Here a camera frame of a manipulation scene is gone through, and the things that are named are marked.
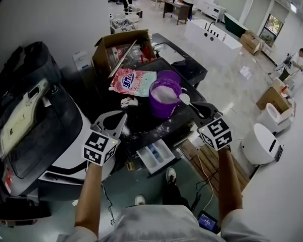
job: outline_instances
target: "shoe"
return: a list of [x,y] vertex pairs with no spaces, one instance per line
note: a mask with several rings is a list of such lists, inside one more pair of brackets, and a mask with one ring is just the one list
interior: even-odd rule
[[176,185],[176,172],[171,167],[166,170],[166,180],[167,184],[174,183]]
[[142,195],[136,196],[135,205],[146,204],[145,198]]

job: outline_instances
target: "window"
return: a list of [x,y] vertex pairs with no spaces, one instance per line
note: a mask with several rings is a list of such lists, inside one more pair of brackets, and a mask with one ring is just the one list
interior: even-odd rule
[[282,27],[283,23],[270,14],[260,34],[260,38],[272,47]]

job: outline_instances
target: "floor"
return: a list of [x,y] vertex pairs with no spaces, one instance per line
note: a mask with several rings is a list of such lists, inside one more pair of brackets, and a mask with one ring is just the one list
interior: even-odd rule
[[[271,79],[264,73],[272,71],[273,64],[260,54],[253,56],[242,49],[236,61],[227,67],[221,67],[206,54],[200,52],[193,44],[184,38],[186,25],[176,25],[176,20],[169,16],[163,19],[162,6],[152,4],[149,0],[138,0],[133,2],[136,7],[143,10],[143,19],[139,22],[139,29],[148,29],[150,35],[160,33],[171,40],[190,56],[194,57],[207,70],[206,78],[200,83],[198,91],[210,103],[213,103],[222,111],[229,121],[233,130],[232,152],[241,167],[247,174],[253,170],[253,166],[247,161],[240,149],[242,139],[254,125],[260,114],[255,103],[268,87]],[[123,14],[123,6],[109,3],[109,13],[114,16]],[[206,16],[197,12],[195,17],[206,19]],[[223,30],[223,24],[217,26]],[[252,76],[247,80],[239,73],[243,66],[250,68]],[[184,159],[174,165],[178,174],[178,186],[182,196],[186,197],[191,204],[195,197],[195,183],[201,180],[200,176],[193,170],[192,166]],[[147,179],[148,173],[145,169],[128,172],[123,169],[109,177],[104,185],[111,201],[113,202],[113,213],[117,218],[120,210],[131,206],[137,194],[143,194],[146,201],[151,204],[161,202],[161,190],[164,183],[164,173]],[[195,214],[207,204],[211,197],[209,188],[203,189],[203,195]],[[111,216],[108,212],[108,202],[102,198],[102,212],[100,221],[100,238],[113,230],[110,225]],[[69,233],[74,223],[75,207],[72,202],[54,202],[51,204],[52,217],[40,220],[32,226],[21,226],[15,228],[0,227],[0,237],[3,241],[55,241],[58,234]],[[218,218],[218,200],[214,197],[206,208],[212,216]]]

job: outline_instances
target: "white bathtub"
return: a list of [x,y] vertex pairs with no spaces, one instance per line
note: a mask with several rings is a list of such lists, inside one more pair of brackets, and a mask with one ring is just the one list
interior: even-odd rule
[[232,64],[242,48],[241,43],[216,27],[214,23],[208,31],[209,25],[210,22],[206,20],[187,21],[185,37],[218,64],[222,66]]

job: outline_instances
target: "purple cup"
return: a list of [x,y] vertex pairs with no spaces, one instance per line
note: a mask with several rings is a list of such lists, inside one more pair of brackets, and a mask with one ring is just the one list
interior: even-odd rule
[[[152,91],[158,86],[167,86],[174,90],[178,101],[176,103],[161,103],[152,96]],[[151,113],[158,118],[169,118],[174,112],[176,106],[181,102],[179,96],[182,94],[181,86],[171,79],[158,79],[154,81],[149,88],[149,100]]]
[[181,77],[174,71],[171,70],[163,70],[157,74],[157,79],[170,79],[174,82],[180,84]]

